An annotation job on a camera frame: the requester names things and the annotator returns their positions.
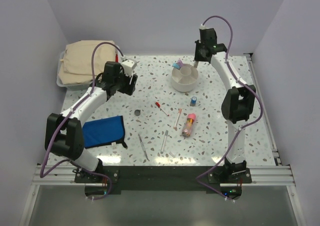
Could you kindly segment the pink purple highlighter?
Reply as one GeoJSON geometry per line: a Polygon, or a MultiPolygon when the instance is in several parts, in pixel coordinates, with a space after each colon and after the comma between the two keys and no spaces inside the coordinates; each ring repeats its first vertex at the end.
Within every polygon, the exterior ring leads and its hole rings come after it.
{"type": "Polygon", "coordinates": [[[179,59],[178,61],[177,61],[177,65],[180,67],[180,68],[182,68],[183,67],[183,62],[179,59]]]}

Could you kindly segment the blue cap highlighter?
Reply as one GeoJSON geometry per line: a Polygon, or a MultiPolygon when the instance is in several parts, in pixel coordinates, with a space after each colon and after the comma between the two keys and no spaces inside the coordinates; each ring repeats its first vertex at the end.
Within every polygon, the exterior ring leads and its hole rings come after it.
{"type": "Polygon", "coordinates": [[[180,66],[177,63],[174,63],[172,66],[176,69],[180,69],[180,66]]]}

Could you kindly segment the blue cylindrical stamp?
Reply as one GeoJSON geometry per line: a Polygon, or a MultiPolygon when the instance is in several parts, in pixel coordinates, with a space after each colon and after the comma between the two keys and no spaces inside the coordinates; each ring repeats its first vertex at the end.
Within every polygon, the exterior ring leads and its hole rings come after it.
{"type": "Polygon", "coordinates": [[[193,96],[191,98],[190,106],[195,106],[196,105],[196,101],[197,101],[197,98],[195,96],[193,96]]]}

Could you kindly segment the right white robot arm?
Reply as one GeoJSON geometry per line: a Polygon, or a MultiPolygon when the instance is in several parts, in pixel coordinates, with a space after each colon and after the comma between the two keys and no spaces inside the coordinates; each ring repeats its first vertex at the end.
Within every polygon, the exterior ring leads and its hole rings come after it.
{"type": "Polygon", "coordinates": [[[230,149],[224,160],[229,166],[223,169],[222,175],[227,182],[233,183],[241,176],[238,167],[246,166],[245,131],[241,126],[253,112],[256,88],[254,85],[245,87],[246,82],[242,81],[230,61],[226,46],[218,43],[214,28],[201,25],[199,32],[200,39],[195,43],[194,67],[197,67],[199,62],[208,62],[216,70],[226,89],[221,112],[227,121],[230,149]]]}

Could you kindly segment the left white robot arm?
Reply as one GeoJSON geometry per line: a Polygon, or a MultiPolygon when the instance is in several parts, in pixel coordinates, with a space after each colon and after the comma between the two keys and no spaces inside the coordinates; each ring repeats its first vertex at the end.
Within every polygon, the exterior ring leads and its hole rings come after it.
{"type": "Polygon", "coordinates": [[[99,182],[103,178],[101,160],[85,149],[83,125],[116,92],[133,94],[138,78],[133,73],[136,66],[133,59],[121,63],[108,61],[103,73],[94,77],[86,93],[76,103],[62,113],[48,116],[43,165],[47,164],[49,154],[53,153],[86,169],[85,175],[92,182],[99,182]]]}

